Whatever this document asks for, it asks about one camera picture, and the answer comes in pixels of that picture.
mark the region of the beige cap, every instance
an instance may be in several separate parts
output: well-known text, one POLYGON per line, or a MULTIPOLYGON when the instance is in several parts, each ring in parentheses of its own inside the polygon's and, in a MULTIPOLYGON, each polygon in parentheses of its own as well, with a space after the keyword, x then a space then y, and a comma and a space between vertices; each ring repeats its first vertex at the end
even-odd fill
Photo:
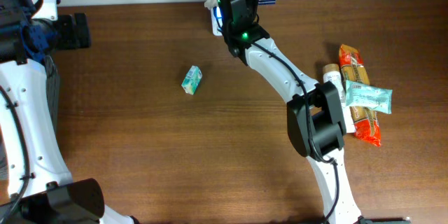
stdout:
POLYGON ((323 67, 323 73, 329 73, 331 71, 339 71, 339 65, 338 64, 328 64, 323 67))

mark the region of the wooden table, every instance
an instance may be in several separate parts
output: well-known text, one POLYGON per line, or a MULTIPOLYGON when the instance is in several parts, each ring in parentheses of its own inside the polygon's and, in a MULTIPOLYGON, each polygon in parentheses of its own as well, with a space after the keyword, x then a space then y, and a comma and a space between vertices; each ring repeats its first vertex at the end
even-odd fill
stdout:
MULTIPOLYGON (((202 3, 86 12, 93 44, 57 52, 57 138, 76 181, 142 223, 268 223, 322 214, 313 171, 289 142, 286 106, 211 33, 202 3), (204 78, 194 96, 181 81, 204 78)), ((370 218, 448 221, 448 0, 279 0, 259 8, 281 51, 321 81, 341 43, 393 90, 383 146, 345 137, 353 196, 370 218)))

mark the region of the white bottle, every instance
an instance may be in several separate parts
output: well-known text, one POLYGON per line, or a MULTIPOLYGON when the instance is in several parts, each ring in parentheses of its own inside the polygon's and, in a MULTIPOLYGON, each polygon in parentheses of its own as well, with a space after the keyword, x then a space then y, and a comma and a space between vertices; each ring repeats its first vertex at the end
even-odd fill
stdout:
POLYGON ((341 100, 342 112, 344 114, 344 121, 347 133, 356 132, 353 119, 351 118, 350 107, 345 106, 346 96, 345 90, 342 86, 342 77, 338 64, 328 64, 323 67, 323 82, 330 81, 337 88, 339 99, 341 100))

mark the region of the wood grain surface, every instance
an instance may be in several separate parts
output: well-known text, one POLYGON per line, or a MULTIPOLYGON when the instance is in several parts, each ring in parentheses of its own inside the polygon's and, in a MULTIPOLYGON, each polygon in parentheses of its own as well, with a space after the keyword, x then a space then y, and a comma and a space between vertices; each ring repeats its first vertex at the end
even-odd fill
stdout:
MULTIPOLYGON (((285 104, 213 36, 202 3, 60 12, 87 13, 93 41, 54 53, 57 139, 75 181, 97 179, 110 207, 142 223, 322 215, 313 171, 289 142, 285 104), (194 96, 181 88, 191 65, 204 74, 194 96)), ((372 85, 393 90, 392 114, 379 114, 382 147, 344 138, 363 215, 448 223, 448 0, 280 0, 259 14, 312 78, 322 80, 345 43, 361 51, 372 85)))

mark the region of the small green packet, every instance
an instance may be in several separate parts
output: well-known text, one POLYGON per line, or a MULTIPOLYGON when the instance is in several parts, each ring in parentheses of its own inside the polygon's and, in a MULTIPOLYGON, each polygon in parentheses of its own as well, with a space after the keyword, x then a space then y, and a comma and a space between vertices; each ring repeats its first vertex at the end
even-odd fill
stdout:
POLYGON ((390 114, 392 90, 346 80, 346 105, 361 106, 390 114))
POLYGON ((187 94, 193 95, 202 80, 202 72, 197 66, 191 66, 187 76, 183 79, 182 88, 187 94))

